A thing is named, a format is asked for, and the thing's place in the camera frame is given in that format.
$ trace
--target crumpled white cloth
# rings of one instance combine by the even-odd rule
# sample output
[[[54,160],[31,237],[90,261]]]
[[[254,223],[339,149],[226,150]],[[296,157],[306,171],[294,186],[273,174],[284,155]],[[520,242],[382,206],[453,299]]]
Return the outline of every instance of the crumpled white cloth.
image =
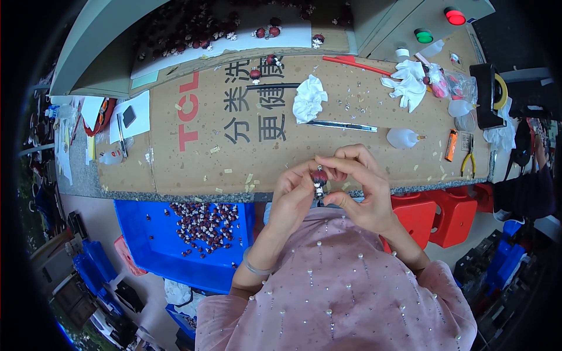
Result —
[[[293,114],[297,123],[315,119],[318,112],[322,112],[322,101],[328,101],[328,93],[324,91],[320,79],[311,74],[298,86],[297,96],[294,98]]]
[[[394,81],[390,78],[381,78],[380,82],[389,88],[394,88],[394,92],[389,93],[391,98],[402,97],[400,100],[400,107],[409,105],[408,111],[412,113],[425,95],[426,86],[423,84],[423,77],[425,72],[422,68],[421,62],[414,62],[406,60],[396,65],[397,71],[391,77],[402,79],[401,81]]]
[[[492,151],[495,149],[504,149],[510,152],[511,149],[515,149],[515,126],[517,121],[515,118],[509,116],[509,110],[511,109],[511,103],[513,99],[508,97],[507,103],[503,108],[497,111],[497,115],[506,121],[506,126],[504,128],[495,128],[484,131],[484,140],[492,144]]]
[[[166,302],[173,305],[181,305],[191,299],[191,288],[187,285],[176,281],[164,279],[164,292],[166,293]],[[176,312],[185,313],[190,317],[197,315],[197,306],[205,296],[193,293],[193,300],[185,306],[174,306]]]

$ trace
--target granite countertop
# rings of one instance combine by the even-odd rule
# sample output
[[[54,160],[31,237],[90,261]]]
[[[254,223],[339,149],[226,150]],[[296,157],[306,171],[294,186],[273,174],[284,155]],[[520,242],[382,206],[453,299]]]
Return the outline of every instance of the granite countertop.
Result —
[[[136,201],[186,201],[195,202],[195,198],[200,198],[204,202],[269,202],[271,201],[273,193],[235,193],[235,194],[213,194],[213,195],[161,195],[157,193],[143,193],[143,192],[113,192],[105,191],[99,184],[98,168],[96,162],[91,162],[86,165],[84,162],[84,150],[87,149],[87,136],[83,128],[78,128],[76,132],[76,139],[70,147],[70,168],[72,172],[72,182],[70,185],[69,180],[64,175],[57,174],[58,189],[62,194],[78,195],[93,198],[103,199],[118,199],[118,200],[136,200]],[[490,172],[487,178],[476,178],[471,180],[455,180],[445,183],[429,184],[422,186],[407,186],[401,188],[392,188],[392,194],[424,192],[427,190],[436,190],[444,188],[452,188],[456,186],[463,186],[469,184],[483,183],[491,181],[495,165],[494,153],[490,156]],[[354,190],[348,192],[352,197],[362,197],[361,190]]]

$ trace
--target black tube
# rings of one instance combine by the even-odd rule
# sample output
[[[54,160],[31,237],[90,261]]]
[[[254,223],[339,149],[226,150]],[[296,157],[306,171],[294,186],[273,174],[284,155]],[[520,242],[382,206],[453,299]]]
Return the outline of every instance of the black tube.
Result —
[[[246,90],[258,89],[274,89],[274,88],[298,88],[301,83],[276,83],[276,84],[259,84],[259,85],[246,85]]]

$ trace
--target pliers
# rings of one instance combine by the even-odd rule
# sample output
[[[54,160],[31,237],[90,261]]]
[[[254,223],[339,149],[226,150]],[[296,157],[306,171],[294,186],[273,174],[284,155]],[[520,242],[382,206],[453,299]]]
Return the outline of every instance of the pliers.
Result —
[[[464,158],[463,165],[460,167],[460,176],[461,177],[464,175],[463,174],[464,173],[464,166],[466,166],[466,162],[468,161],[468,158],[470,157],[470,160],[472,161],[472,179],[474,179],[474,175],[476,174],[476,161],[474,161],[474,154],[472,153],[473,148],[474,148],[474,136],[472,134],[469,134],[469,137],[468,137],[468,154]]]

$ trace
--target red button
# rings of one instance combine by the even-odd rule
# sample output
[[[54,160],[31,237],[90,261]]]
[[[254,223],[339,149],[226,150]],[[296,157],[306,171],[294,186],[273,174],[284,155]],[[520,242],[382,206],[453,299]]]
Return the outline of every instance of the red button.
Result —
[[[453,7],[447,7],[445,9],[445,16],[447,17],[447,21],[453,26],[461,26],[466,23],[466,18],[459,10]]]

